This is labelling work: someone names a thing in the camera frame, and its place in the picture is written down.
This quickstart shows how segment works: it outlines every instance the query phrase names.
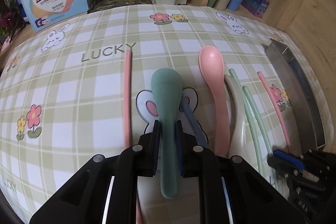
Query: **green spoon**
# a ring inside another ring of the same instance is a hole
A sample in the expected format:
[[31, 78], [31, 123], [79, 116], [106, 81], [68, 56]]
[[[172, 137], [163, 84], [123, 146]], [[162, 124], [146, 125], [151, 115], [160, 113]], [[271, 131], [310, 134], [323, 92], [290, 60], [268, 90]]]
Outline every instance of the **green spoon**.
[[179, 169], [175, 144], [176, 116], [182, 98], [181, 76], [172, 69], [159, 69], [151, 81], [161, 123], [161, 192], [165, 198], [179, 195]]

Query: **plaid tablecloth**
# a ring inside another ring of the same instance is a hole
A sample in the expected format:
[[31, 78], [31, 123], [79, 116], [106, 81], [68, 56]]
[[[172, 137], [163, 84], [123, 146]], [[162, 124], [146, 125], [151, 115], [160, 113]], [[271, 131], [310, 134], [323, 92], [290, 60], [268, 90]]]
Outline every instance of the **plaid tablecloth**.
[[[240, 30], [246, 29], [239, 34], [216, 12], [190, 6], [120, 7], [71, 19], [15, 49], [0, 78], [0, 188], [24, 222], [28, 223], [33, 213], [93, 155], [108, 157], [122, 152], [123, 59], [127, 49], [133, 51], [134, 143], [141, 134], [151, 131], [156, 118], [155, 106], [148, 104], [153, 72], [172, 68], [182, 76], [184, 93], [213, 148], [213, 98], [198, 66], [200, 49], [212, 45], [223, 55], [226, 74], [234, 68], [242, 85], [249, 87], [271, 144], [286, 149], [279, 120], [257, 76], [261, 71], [270, 86], [283, 88], [264, 51], [269, 38], [275, 37], [290, 47], [306, 73], [327, 144], [331, 145], [334, 132], [325, 96], [290, 37], [260, 22], [236, 17], [237, 25], [243, 26]], [[299, 154], [291, 107], [286, 105], [282, 114]], [[179, 118], [184, 131], [192, 133], [182, 112]], [[242, 149], [248, 150], [250, 163], [257, 169], [248, 125], [246, 136], [247, 147]], [[273, 183], [260, 132], [258, 136], [266, 179]], [[145, 222], [199, 223], [197, 180], [182, 180], [180, 196], [174, 200], [162, 197], [159, 181], [159, 175], [139, 178]], [[280, 192], [287, 195], [284, 180], [280, 187]]]

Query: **pink chopstick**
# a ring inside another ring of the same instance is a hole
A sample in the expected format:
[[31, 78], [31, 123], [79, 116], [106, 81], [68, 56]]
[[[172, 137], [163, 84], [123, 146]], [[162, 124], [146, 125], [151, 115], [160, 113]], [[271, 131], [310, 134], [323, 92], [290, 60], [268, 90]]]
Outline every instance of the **pink chopstick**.
[[290, 140], [289, 140], [289, 137], [288, 137], [288, 132], [287, 132], [287, 129], [286, 129], [286, 125], [285, 125], [284, 119], [283, 119], [283, 117], [281, 115], [281, 112], [280, 112], [280, 109], [278, 107], [278, 104], [275, 101], [274, 96], [273, 96], [273, 94], [271, 92], [271, 88], [268, 86], [267, 80], [265, 79], [265, 77], [264, 77], [264, 75], [263, 75], [263, 73], [261, 71], [258, 72], [258, 76], [259, 76], [259, 79], [261, 80], [264, 88], [266, 89], [266, 92], [267, 92], [269, 98], [272, 101], [272, 104], [273, 104], [273, 107], [275, 109], [275, 112], [277, 113], [277, 116], [279, 118], [283, 134], [285, 136], [285, 140], [286, 140], [286, 144], [287, 144], [287, 149], [288, 149], [289, 152], [291, 152], [291, 150], [290, 150], [291, 149], [291, 143], [290, 143]]
[[[132, 52], [125, 52], [124, 65], [124, 144], [125, 148], [132, 146], [132, 123], [131, 123], [131, 67], [132, 67]], [[139, 196], [136, 198], [136, 224], [142, 224], [142, 213], [140, 208]]]

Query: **pink spoon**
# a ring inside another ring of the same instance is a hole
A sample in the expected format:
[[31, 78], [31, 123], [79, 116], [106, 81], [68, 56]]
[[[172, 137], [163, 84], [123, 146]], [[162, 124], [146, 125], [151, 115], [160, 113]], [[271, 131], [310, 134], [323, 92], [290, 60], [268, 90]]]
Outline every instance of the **pink spoon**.
[[205, 46], [198, 56], [202, 76], [210, 88], [216, 108], [215, 154], [226, 157], [230, 148], [230, 122], [224, 91], [224, 61], [218, 49]]

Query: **green chopstick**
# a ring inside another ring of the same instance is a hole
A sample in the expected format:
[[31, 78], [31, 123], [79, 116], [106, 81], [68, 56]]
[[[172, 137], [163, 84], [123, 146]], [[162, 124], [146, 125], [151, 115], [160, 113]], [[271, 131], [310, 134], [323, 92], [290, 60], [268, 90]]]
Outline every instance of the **green chopstick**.
[[[243, 86], [243, 91], [244, 91], [244, 93], [246, 95], [246, 98], [247, 98], [248, 102], [250, 103], [250, 106], [252, 108], [254, 116], [257, 119], [257, 122], [258, 122], [258, 125], [260, 127], [260, 131], [261, 131], [262, 137], [263, 137], [264, 142], [265, 142], [267, 153], [268, 153], [269, 156], [273, 156], [272, 145], [271, 145], [271, 142], [269, 141], [269, 137], [268, 137], [268, 134], [266, 132], [266, 127], [265, 127], [263, 119], [262, 119], [262, 117], [260, 115], [260, 111], [259, 111], [259, 109], [257, 107], [257, 104], [255, 103], [255, 100], [253, 99], [253, 96], [252, 96], [252, 94], [251, 94], [251, 92], [250, 92], [250, 90], [249, 90], [248, 87]], [[279, 191], [279, 183], [278, 183], [277, 175], [276, 175], [276, 172], [275, 172], [275, 170], [273, 168], [272, 168], [272, 173], [273, 173], [273, 178], [274, 178], [275, 189], [277, 191]]]
[[258, 134], [257, 134], [257, 130], [256, 130], [255, 125], [254, 125], [254, 120], [253, 120], [253, 116], [252, 116], [252, 113], [251, 113], [251, 110], [250, 110], [250, 107], [249, 107], [249, 103], [247, 102], [246, 96], [243, 92], [242, 85], [240, 84], [240, 81], [238, 79], [238, 76], [237, 76], [235, 70], [234, 69], [229, 69], [229, 73], [237, 81], [240, 92], [241, 92], [241, 95], [244, 99], [245, 114], [246, 114], [246, 117], [247, 117], [247, 121], [249, 123], [251, 134], [252, 134], [254, 149], [255, 149], [256, 156], [257, 156], [258, 170], [259, 170], [259, 173], [263, 177], [265, 177], [263, 157], [261, 156], [261, 149], [260, 149], [260, 145], [259, 145]]

